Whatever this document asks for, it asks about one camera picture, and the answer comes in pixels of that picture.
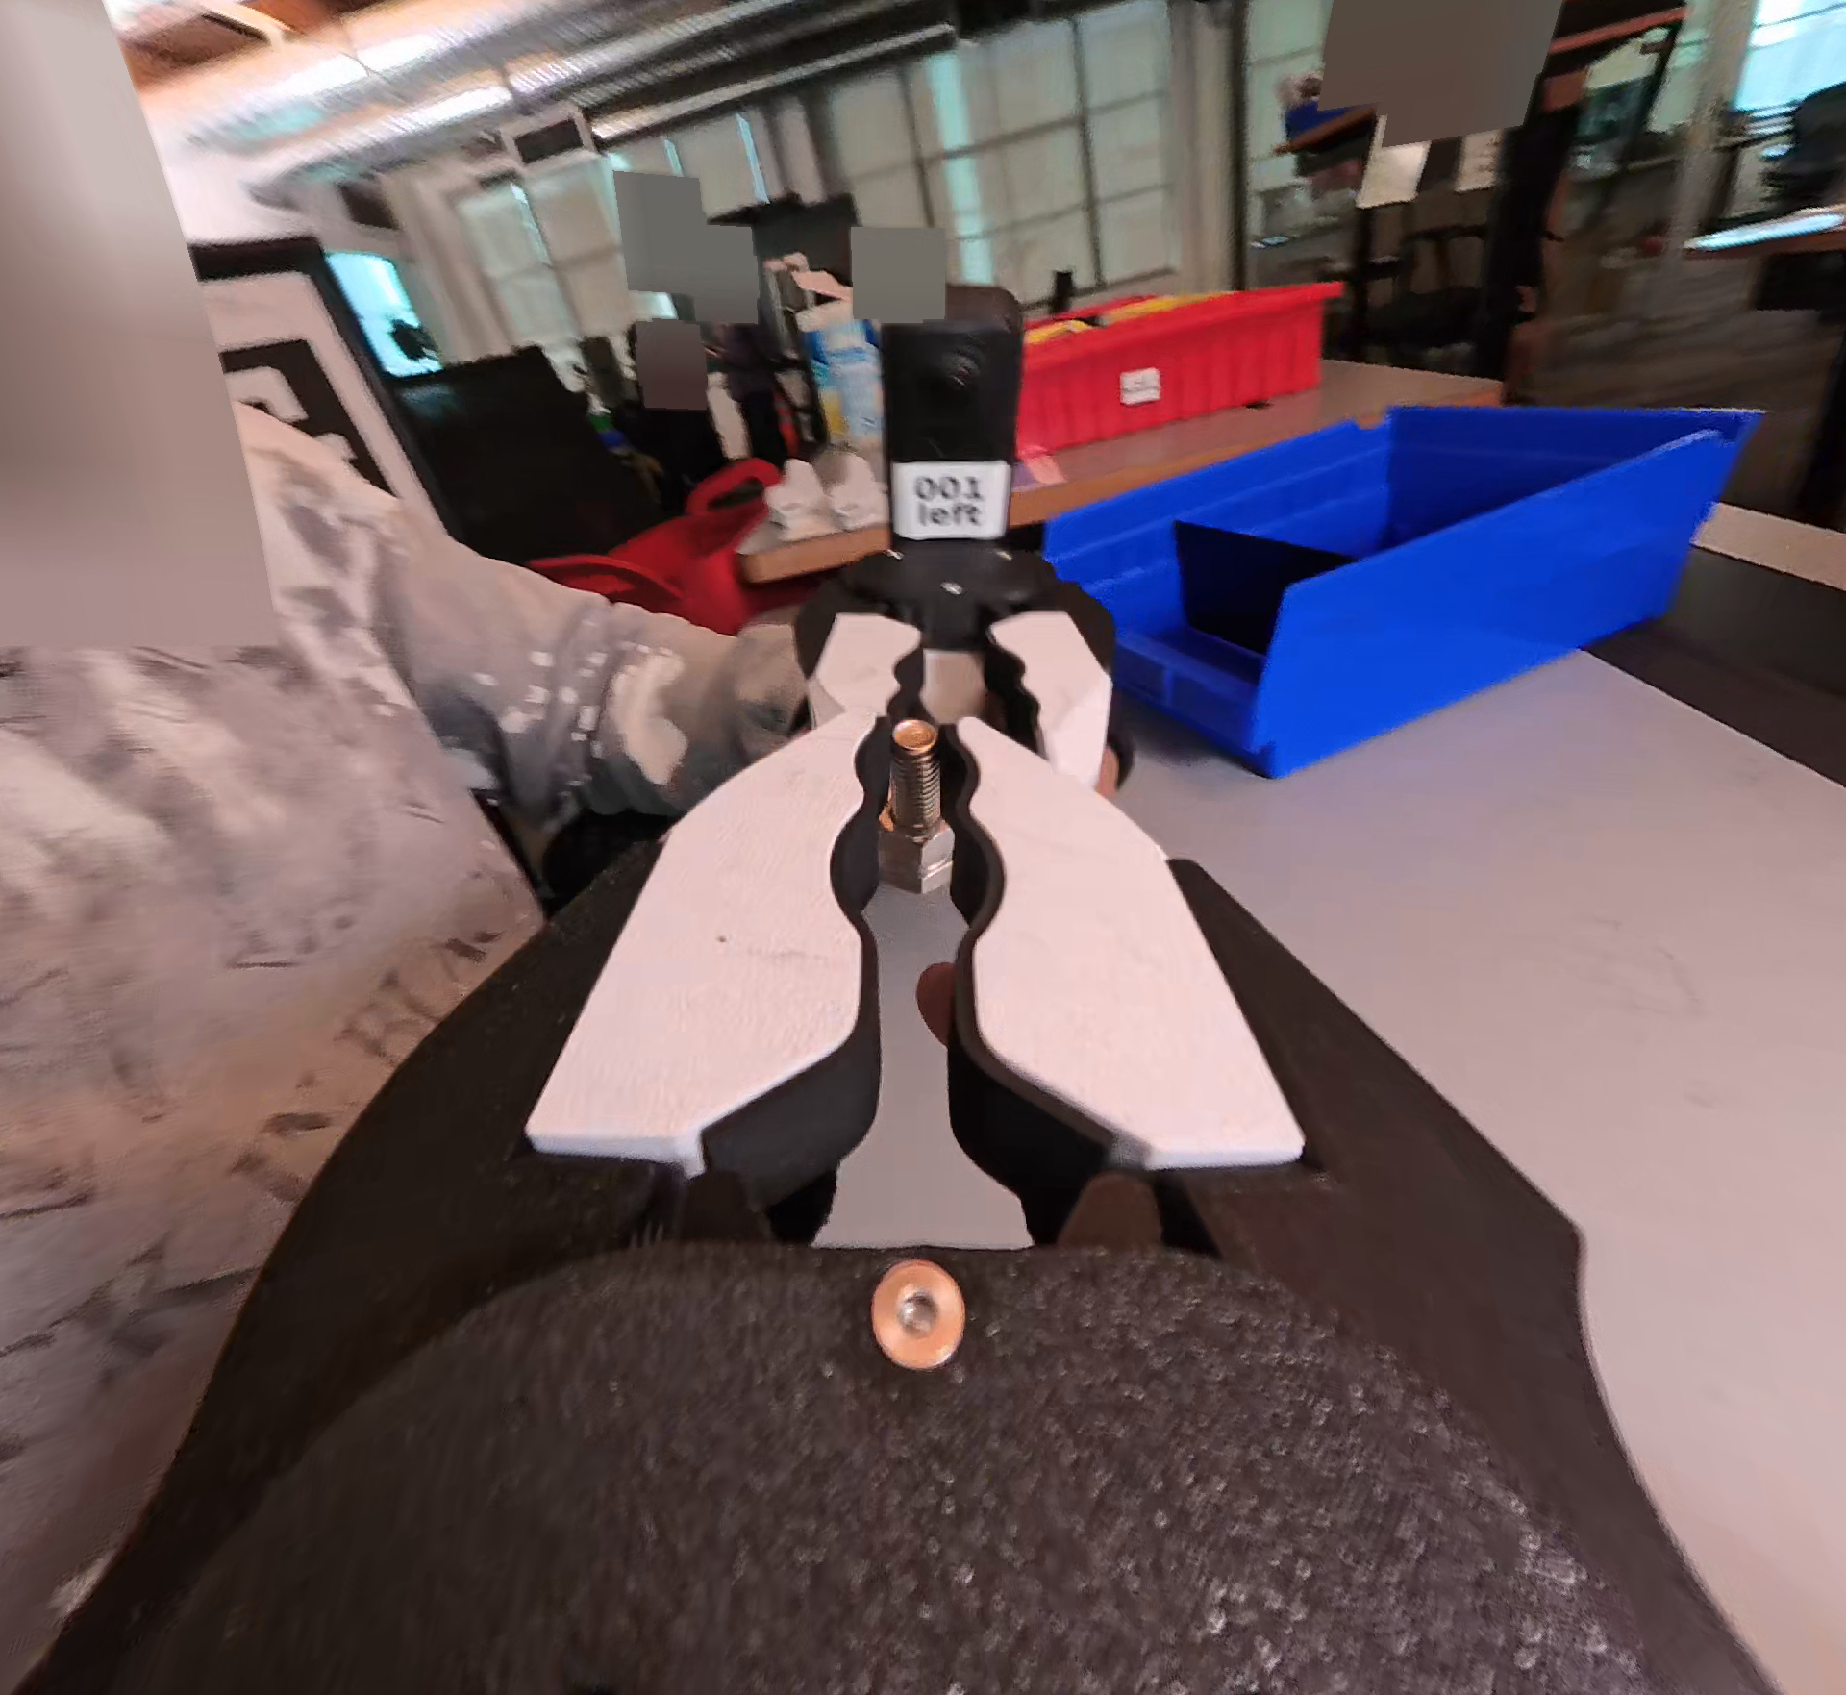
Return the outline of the red plastic tote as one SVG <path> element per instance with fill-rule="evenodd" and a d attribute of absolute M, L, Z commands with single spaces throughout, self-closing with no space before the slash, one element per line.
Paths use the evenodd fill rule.
<path fill-rule="evenodd" d="M 1060 452 L 1322 385 L 1331 280 L 1168 296 L 1108 329 L 1025 345 L 1018 444 Z"/>

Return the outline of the wooden table black legs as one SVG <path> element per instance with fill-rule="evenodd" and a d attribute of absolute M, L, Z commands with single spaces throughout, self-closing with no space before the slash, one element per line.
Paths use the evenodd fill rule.
<path fill-rule="evenodd" d="M 1684 256 L 1829 256 L 1844 252 L 1844 202 L 1807 206 L 1768 220 L 1697 232 Z"/>

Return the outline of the blue plastic bin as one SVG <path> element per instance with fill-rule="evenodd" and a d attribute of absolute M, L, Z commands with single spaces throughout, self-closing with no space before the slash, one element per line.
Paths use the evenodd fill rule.
<path fill-rule="evenodd" d="M 1392 410 L 1055 515 L 1116 682 L 1282 778 L 1662 617 L 1752 410 Z M 1356 561 L 1285 592 L 1266 655 L 1193 632 L 1174 525 Z"/>

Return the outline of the grey table wooden edge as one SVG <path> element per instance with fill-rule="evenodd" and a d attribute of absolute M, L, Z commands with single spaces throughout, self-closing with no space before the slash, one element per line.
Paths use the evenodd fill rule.
<path fill-rule="evenodd" d="M 1344 422 L 1375 425 L 1399 405 L 1498 405 L 1502 393 L 1488 377 L 1327 359 L 1314 390 L 1055 452 L 1050 484 L 1027 473 L 1017 478 L 1009 525 L 1040 528 L 1075 507 L 1314 430 Z"/>

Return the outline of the black standing desk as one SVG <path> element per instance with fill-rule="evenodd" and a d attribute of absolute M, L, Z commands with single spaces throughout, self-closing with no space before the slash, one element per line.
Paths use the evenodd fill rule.
<path fill-rule="evenodd" d="M 1623 124 L 1592 216 L 1625 176 L 1649 129 L 1687 0 L 1566 0 L 1522 124 L 1430 146 L 1384 146 L 1370 106 L 1290 106 L 1278 154 L 1311 182 L 1356 173 L 1352 247 L 1329 327 L 1340 362 L 1419 367 L 1454 359 L 1505 386 L 1517 334 L 1540 319 L 1559 197 L 1580 138 L 1583 81 L 1603 57 L 1639 47 L 1649 76 Z"/>

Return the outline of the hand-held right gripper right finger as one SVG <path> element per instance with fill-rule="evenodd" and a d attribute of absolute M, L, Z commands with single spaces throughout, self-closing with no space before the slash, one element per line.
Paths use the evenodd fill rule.
<path fill-rule="evenodd" d="M 1134 1169 L 1297 1162 L 1305 1131 L 1168 853 L 983 719 L 952 758 L 963 1050 Z"/>

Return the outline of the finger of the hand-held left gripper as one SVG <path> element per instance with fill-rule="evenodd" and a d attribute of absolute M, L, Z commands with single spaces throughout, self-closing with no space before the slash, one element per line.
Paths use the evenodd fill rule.
<path fill-rule="evenodd" d="M 1025 609 L 989 627 L 1006 734 L 1075 783 L 1099 783 L 1109 752 L 1113 671 L 1066 609 Z"/>
<path fill-rule="evenodd" d="M 818 734 L 841 716 L 913 716 L 919 712 L 922 672 L 925 642 L 915 624 L 881 611 L 841 611 L 807 672 L 807 724 Z"/>

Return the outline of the white plastic gripper part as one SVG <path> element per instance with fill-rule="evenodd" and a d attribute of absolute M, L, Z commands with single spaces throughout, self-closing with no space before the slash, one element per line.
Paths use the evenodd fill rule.
<path fill-rule="evenodd" d="M 818 458 L 788 458 L 763 488 L 770 533 L 777 544 L 886 528 L 886 480 L 875 462 L 852 448 L 825 448 Z"/>

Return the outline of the black mesh office chair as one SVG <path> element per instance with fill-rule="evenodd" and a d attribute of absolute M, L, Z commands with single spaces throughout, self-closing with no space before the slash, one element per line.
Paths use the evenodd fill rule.
<path fill-rule="evenodd" d="M 395 381 L 428 497 L 473 552 L 531 566 L 610 555 L 667 519 L 650 473 L 613 448 L 538 345 Z"/>

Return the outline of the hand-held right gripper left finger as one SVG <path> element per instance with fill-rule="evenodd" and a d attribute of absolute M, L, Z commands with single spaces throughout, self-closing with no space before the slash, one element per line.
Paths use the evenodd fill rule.
<path fill-rule="evenodd" d="M 661 840 L 525 1121 L 547 1155 L 821 1176 L 878 1102 L 884 721 L 841 713 Z"/>

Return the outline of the silver steel bolt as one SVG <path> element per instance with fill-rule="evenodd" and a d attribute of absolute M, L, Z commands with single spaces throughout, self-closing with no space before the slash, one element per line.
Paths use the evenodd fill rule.
<path fill-rule="evenodd" d="M 889 730 L 889 783 L 881 820 L 886 826 L 928 831 L 948 826 L 943 811 L 939 730 L 922 716 L 906 716 Z"/>

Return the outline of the black framed marker board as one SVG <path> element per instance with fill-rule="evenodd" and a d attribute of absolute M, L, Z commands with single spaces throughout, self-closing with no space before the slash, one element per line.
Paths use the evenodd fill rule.
<path fill-rule="evenodd" d="M 307 232 L 193 241 L 229 394 L 321 441 L 360 478 L 444 529 L 392 378 Z"/>

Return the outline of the blue white wipes canister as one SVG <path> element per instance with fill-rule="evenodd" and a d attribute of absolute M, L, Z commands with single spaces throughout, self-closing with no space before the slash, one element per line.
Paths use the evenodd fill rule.
<path fill-rule="evenodd" d="M 836 444 L 881 449 L 884 377 L 875 327 L 852 319 L 845 304 L 829 304 L 807 315 L 803 341 L 826 437 Z"/>

